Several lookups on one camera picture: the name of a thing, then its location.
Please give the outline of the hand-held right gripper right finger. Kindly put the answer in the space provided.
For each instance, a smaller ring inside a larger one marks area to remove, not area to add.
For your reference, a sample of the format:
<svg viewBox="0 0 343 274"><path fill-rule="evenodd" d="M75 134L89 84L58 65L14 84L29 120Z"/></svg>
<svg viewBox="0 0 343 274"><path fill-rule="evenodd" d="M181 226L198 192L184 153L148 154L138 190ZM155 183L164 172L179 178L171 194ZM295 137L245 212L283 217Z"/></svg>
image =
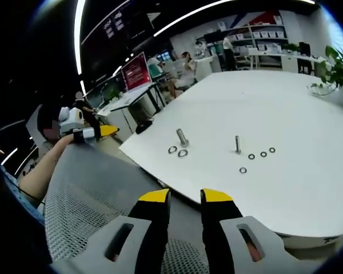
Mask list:
<svg viewBox="0 0 343 274"><path fill-rule="evenodd" d="M224 192L201 190L202 239L210 273L308 273L309 263L286 252L282 239L243 216Z"/></svg>

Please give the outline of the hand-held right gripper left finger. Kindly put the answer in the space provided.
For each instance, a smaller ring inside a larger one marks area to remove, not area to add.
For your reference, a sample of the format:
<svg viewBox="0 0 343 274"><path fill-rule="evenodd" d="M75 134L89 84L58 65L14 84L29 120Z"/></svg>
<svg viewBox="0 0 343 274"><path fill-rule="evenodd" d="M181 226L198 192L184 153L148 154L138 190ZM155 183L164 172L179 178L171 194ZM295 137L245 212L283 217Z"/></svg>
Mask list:
<svg viewBox="0 0 343 274"><path fill-rule="evenodd" d="M142 195L128 216L92 235L83 252L53 263L55 273L160 273L168 242L170 189Z"/></svg>

